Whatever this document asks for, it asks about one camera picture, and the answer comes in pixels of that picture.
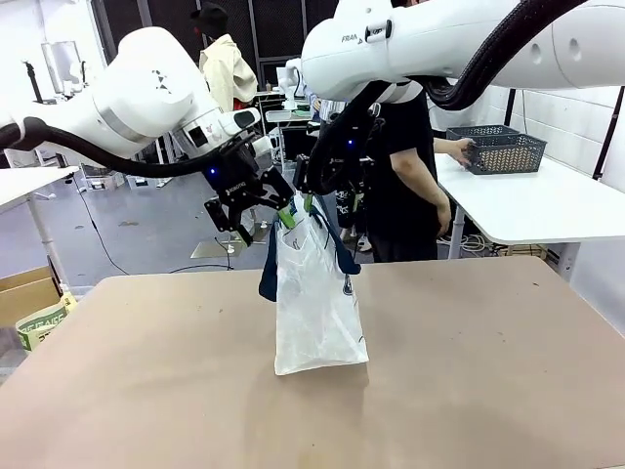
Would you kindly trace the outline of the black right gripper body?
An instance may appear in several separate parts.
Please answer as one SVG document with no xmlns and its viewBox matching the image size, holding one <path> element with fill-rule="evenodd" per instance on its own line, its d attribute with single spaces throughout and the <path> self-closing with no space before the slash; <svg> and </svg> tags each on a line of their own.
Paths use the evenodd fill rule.
<svg viewBox="0 0 625 469">
<path fill-rule="evenodd" d="M 312 192 L 329 194 L 346 182 L 362 158 L 376 125 L 381 106 L 344 110 L 319 136 L 312 150 Z"/>
</svg>

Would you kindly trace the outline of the person right hand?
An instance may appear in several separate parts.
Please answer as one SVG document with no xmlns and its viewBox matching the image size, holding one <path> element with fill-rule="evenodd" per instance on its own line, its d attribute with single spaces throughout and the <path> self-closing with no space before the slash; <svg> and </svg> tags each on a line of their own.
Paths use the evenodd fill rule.
<svg viewBox="0 0 625 469">
<path fill-rule="evenodd" d="M 437 196 L 435 207 L 437 210 L 437 220 L 439 223 L 437 236 L 442 237 L 448 232 L 449 225 L 452 219 L 450 202 L 449 202 L 447 195 L 444 192 L 441 192 Z"/>
</svg>

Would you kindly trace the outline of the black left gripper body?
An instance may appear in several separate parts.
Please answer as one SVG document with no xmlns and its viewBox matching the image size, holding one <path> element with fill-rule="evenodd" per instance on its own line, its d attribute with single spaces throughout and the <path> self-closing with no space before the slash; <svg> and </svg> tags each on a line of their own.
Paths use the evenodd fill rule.
<svg viewBox="0 0 625 469">
<path fill-rule="evenodd" d="M 206 211 L 223 211 L 224 206 L 237 210 L 274 208 L 274 201 L 260 180 L 256 153 L 249 140 L 234 140 L 211 150 L 206 157 L 202 175 L 216 194 L 204 203 Z"/>
</svg>

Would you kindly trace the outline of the person left hand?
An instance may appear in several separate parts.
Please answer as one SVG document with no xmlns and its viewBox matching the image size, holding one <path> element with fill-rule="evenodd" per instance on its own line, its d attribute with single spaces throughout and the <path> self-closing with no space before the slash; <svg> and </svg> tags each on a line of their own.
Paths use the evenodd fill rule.
<svg viewBox="0 0 625 469">
<path fill-rule="evenodd" d="M 475 147 L 476 143 L 473 139 L 449 140 L 446 152 L 461 166 L 469 168 L 473 165 L 471 154 Z"/>
</svg>

